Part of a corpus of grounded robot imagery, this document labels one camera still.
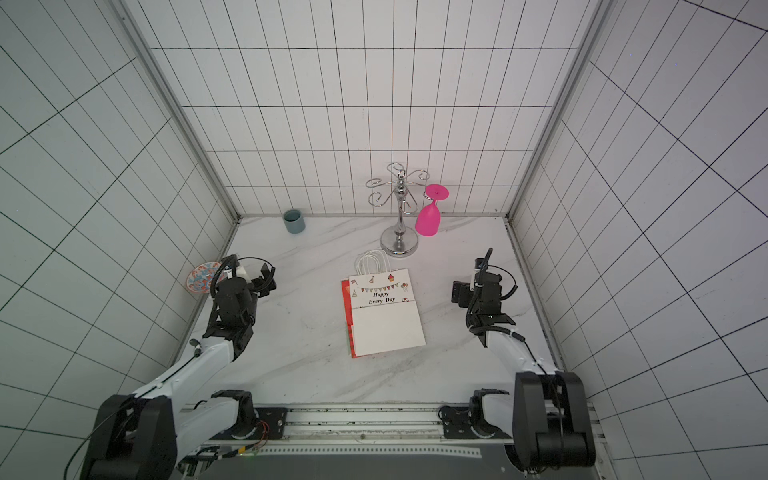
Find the white Happy Every Day bag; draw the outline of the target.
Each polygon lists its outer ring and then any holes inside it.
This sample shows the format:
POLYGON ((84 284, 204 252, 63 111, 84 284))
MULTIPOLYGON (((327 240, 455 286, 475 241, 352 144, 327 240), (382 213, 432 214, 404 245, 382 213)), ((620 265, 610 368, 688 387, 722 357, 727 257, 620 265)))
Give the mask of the white Happy Every Day bag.
POLYGON ((350 283, 356 358, 421 347, 426 338, 406 269, 394 270, 382 250, 363 253, 350 283))

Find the red printed paper bag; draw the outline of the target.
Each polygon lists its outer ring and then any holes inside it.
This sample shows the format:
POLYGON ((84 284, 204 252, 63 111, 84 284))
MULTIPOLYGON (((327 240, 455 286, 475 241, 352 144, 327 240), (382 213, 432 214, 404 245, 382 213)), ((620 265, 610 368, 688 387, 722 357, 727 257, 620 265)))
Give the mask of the red printed paper bag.
POLYGON ((347 336, 348 336, 350 356, 353 359, 355 359, 357 357, 357 355, 356 355, 356 351, 355 351, 354 335, 353 335, 353 315, 352 315, 351 292, 350 292, 350 283, 349 283, 349 281, 348 280, 342 280, 341 281, 341 288, 342 288, 342 296, 343 296, 343 304, 344 304, 345 321, 346 321, 346 328, 347 328, 347 336))

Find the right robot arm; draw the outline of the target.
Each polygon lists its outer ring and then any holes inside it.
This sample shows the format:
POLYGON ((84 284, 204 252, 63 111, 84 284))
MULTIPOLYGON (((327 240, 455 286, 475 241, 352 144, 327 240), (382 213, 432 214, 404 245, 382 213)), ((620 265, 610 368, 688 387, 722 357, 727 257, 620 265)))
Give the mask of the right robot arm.
POLYGON ((514 389, 479 389, 470 398, 470 428, 480 438, 503 433, 507 457, 525 474, 592 467, 597 460, 586 391, 580 377, 534 354, 502 303, 518 288, 502 291, 503 269, 490 263, 493 250, 475 260, 469 282, 455 281, 451 301, 466 311, 465 324, 513 377, 514 389))

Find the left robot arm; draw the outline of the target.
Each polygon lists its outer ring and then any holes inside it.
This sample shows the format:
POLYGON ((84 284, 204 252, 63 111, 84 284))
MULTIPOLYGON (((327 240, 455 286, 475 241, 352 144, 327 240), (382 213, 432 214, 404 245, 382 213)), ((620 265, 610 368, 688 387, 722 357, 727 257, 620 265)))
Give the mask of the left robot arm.
POLYGON ((221 432, 240 440, 264 427, 252 395, 220 390, 202 405, 185 408, 192 396, 246 350, 256 323, 257 302, 276 288, 268 260, 250 277, 241 257, 222 258, 208 282, 212 307, 191 356, 128 395, 113 395, 99 407, 92 431, 75 452, 83 479, 167 479, 188 457, 221 432))

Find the patterned ceramic bowl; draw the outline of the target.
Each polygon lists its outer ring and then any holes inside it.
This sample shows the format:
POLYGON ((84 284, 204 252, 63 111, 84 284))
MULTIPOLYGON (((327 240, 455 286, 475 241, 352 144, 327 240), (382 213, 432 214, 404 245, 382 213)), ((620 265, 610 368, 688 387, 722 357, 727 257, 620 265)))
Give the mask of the patterned ceramic bowl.
POLYGON ((195 267, 186 277, 185 288, 192 294, 208 294, 214 274, 221 266, 218 261, 205 262, 195 267))

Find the grey-green ceramic cup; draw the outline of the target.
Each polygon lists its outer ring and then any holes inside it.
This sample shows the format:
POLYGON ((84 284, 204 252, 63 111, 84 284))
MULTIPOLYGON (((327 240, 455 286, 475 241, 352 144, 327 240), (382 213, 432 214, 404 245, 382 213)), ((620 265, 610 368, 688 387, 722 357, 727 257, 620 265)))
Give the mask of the grey-green ceramic cup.
POLYGON ((291 209, 286 211, 282 216, 286 230, 290 234, 300 234, 305 228, 305 219, 303 213, 299 209, 291 209))

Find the chrome cup holder stand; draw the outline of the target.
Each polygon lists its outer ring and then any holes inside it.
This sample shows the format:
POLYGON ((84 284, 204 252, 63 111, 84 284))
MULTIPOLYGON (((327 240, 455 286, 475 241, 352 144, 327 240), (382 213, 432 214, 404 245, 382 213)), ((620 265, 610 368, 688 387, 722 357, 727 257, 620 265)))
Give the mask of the chrome cup holder stand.
POLYGON ((391 162, 386 167, 390 180, 371 178, 365 186, 371 190, 367 198, 373 208, 383 208, 392 203, 397 212, 396 223, 388 227, 380 237, 381 249, 390 257, 405 258, 418 248, 418 234, 405 224, 405 217, 418 211, 417 200, 411 187, 426 187, 430 174, 423 169, 408 171, 400 162, 391 162))

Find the pink plastic wine glass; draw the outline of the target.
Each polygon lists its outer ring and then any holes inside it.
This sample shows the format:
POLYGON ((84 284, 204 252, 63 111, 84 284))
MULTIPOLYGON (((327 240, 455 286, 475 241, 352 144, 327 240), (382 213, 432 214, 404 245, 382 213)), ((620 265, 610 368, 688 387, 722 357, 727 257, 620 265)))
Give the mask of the pink plastic wine glass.
POLYGON ((415 231, 424 237, 432 237, 437 234, 441 223, 441 212, 437 203, 446 200, 450 196, 449 190, 439 184, 431 184, 425 188, 425 197, 430 200, 419 213, 415 231))

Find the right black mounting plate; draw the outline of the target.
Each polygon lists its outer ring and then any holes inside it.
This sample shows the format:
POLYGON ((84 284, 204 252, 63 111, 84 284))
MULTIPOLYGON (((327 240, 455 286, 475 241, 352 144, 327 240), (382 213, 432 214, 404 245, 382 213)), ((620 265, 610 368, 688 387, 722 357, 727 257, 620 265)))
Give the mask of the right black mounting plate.
POLYGON ((468 407, 444 405, 438 409, 438 418, 442 425, 443 437, 449 440, 502 438, 499 432, 490 427, 484 429, 477 426, 468 407))

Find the black mounting plate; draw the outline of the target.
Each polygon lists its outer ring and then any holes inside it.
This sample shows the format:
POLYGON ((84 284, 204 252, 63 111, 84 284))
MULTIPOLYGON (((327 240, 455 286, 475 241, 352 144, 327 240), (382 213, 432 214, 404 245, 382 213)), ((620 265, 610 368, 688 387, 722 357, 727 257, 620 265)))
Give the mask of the black mounting plate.
POLYGON ((484 429, 477 426, 468 407, 444 405, 438 409, 438 418, 442 425, 443 437, 449 440, 502 438, 499 432, 490 427, 484 429))
POLYGON ((254 422, 245 440, 262 443, 281 440, 287 425, 288 409, 284 407, 257 407, 254 422))

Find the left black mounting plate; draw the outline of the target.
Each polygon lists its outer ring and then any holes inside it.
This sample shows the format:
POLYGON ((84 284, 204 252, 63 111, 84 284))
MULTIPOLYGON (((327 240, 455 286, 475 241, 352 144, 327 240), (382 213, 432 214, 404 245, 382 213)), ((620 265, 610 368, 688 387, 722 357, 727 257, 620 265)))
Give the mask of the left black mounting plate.
POLYGON ((287 425, 288 409, 284 407, 257 407, 254 422, 245 440, 262 443, 281 440, 287 425))

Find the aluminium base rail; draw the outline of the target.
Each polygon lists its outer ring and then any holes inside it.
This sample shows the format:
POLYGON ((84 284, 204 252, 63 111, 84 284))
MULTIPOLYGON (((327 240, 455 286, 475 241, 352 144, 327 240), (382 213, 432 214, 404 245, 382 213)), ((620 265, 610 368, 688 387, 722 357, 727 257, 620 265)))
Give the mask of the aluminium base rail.
POLYGON ((502 438, 449 440, 443 437, 438 418, 440 405, 296 405, 288 407, 281 440, 250 443, 235 437, 231 428, 208 440, 179 448, 182 469, 195 463, 205 466, 236 456, 264 455, 448 455, 481 456, 481 444, 505 447, 514 462, 521 452, 512 436, 480 421, 479 410, 468 407, 474 423, 497 431, 502 438))

